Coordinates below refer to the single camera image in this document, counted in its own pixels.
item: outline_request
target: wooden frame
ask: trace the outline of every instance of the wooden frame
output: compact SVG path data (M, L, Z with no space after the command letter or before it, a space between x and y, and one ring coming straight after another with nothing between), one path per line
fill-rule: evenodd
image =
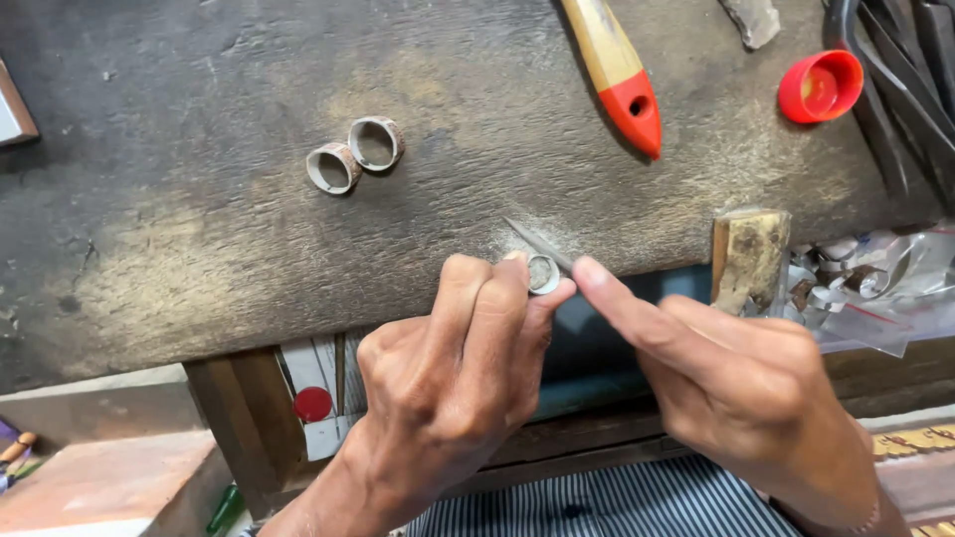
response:
M305 436L274 348L183 364L201 412L253 517L293 500L324 468ZM905 359L864 349L826 356L833 386L857 418L955 403L955 337L913 342ZM665 436L652 397L521 428L456 496L689 451Z

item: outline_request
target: wooden handle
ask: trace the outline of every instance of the wooden handle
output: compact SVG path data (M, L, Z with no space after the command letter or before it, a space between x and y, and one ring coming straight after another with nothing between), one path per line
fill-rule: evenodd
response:
M3 455L0 455L0 462L10 463L16 461L34 442L36 442L36 435L34 433L23 433L20 435L20 438L16 439L16 442L14 442L12 446L4 450Z
M594 89L638 149L660 158L660 112L640 56L604 0L562 0Z

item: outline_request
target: left hand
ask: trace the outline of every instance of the left hand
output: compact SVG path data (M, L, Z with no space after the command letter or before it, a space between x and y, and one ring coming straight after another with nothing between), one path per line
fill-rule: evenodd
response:
M523 252L496 266L449 258L431 315L362 341L368 413L261 535L380 537L477 472L537 410L551 319L576 291L564 279L528 299L529 280Z

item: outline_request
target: wooden workbench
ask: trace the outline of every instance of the wooden workbench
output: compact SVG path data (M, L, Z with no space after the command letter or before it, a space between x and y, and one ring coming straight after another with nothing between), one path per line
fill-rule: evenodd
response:
M886 199L851 117L780 117L822 11L775 3L746 54L716 0L611 0L660 101L648 164L548 0L6 2L43 138L0 153L0 393L423 313L448 255L520 245L501 215L618 273L707 261L741 207L797 242L939 216L923 185ZM306 154L366 114L404 160L316 191Z

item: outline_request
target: right hand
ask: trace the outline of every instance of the right hand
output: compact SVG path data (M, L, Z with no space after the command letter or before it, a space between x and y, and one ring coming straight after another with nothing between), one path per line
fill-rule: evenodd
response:
M586 257L574 280L637 349L671 436L816 525L870 522L871 439L839 404L811 333L677 295L654 307Z

